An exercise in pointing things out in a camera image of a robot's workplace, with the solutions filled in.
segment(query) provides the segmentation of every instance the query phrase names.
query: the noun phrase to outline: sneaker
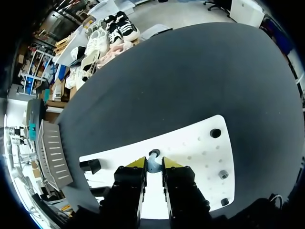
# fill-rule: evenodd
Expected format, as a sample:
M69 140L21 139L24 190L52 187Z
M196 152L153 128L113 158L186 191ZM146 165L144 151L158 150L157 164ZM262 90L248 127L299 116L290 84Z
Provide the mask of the sneaker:
M114 17L116 18L115 22L119 22L121 18L128 18L127 15L123 11L117 12Z
M91 28L92 28L92 31L94 32L99 29L99 26L94 23Z
M92 33L93 33L92 28L88 28L87 31L85 32L88 39L90 38Z
M104 19L104 22L106 23L106 30L109 31L110 25L116 22L116 17L114 17L113 15L109 15L107 18Z
M103 28L104 30L106 29L106 22L104 19L100 19L98 22L97 22L97 25L100 27L100 28Z
M109 36L108 32L99 28L99 36L96 39L95 50L100 51L100 57L106 55L109 50Z
M98 40L100 36L100 32L98 30L94 31L90 38L89 38L89 41L88 41L88 44L87 44L87 48L85 50L85 55L86 56L89 56L95 49L96 47L96 41Z
M123 36L116 23L111 23L109 26L109 42L110 48L123 43Z
M140 36L140 31L137 27L129 20L125 13L120 14L117 20L119 30L123 35L125 41L132 42Z
M89 56L81 61L81 79L86 82L96 71L96 62L100 57L100 52L94 50Z

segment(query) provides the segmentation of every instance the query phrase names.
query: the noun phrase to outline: black table surface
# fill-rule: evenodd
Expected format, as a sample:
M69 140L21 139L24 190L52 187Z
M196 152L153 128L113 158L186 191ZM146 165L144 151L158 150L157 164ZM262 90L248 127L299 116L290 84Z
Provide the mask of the black table surface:
M272 193L287 198L297 178L304 118L287 61L261 30L206 23L140 43L97 71L57 119L74 182L74 209L98 203L79 157L225 118L235 168L235 200L213 216L232 216Z

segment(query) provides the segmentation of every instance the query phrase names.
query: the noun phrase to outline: shelf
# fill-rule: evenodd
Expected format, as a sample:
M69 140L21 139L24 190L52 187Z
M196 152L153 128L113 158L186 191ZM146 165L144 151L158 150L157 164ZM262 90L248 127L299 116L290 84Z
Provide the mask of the shelf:
M41 57L40 57L40 59L39 59L39 63L38 63L37 69L35 70L34 75L31 75L30 72L31 72L31 69L32 69L32 65L33 65L33 62L34 62L36 53L41 53ZM35 80L46 81L46 79L45 79L45 78L42 78L42 76L41 76L41 77L37 77L37 76L36 76L37 73L38 73L38 70L39 70L39 66L40 66L40 64L41 64L41 61L43 60L43 57L44 57L44 56L49 56L49 60L48 60L48 62L47 62L47 64L46 64L46 66L44 67L42 76L43 76L43 74L45 73L47 66L50 64L51 59L53 58L53 56L50 55L50 54L48 54L48 53L46 53L46 52L40 51L40 50L36 50L36 51L34 52L33 57L32 57L32 61L31 61L31 63L30 63L30 67L29 67L28 74L25 75L25 83L24 83L24 88L23 88L23 94L28 94L28 93L26 93L26 88L28 88L28 87L27 87L28 78L32 78L32 79L33 79L33 81L31 82L31 86L30 86L31 89L30 89L29 95L32 95L32 90L33 90L33 87L34 87Z

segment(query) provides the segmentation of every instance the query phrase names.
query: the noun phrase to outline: cable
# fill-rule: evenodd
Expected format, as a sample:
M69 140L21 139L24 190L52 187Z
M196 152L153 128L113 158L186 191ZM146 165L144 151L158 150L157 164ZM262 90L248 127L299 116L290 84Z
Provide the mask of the cable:
M270 202L273 202L275 201L277 198L280 199L280 210L282 209L282 205L283 205L283 197L281 195L275 195L271 200Z

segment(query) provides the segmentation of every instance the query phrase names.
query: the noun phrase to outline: cardboard box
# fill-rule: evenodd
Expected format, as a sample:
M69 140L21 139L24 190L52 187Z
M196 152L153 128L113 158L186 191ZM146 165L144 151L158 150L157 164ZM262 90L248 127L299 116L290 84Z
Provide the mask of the cardboard box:
M60 115L59 113L53 113L47 111L43 120L48 121L49 123L55 123L59 115Z
M33 169L38 168L38 165L36 164L36 161L31 161L30 163L31 163Z
M40 171L39 169L33 169L33 174L35 178L40 178Z
M23 63L23 60L24 60L24 55L19 55L18 57L18 63Z

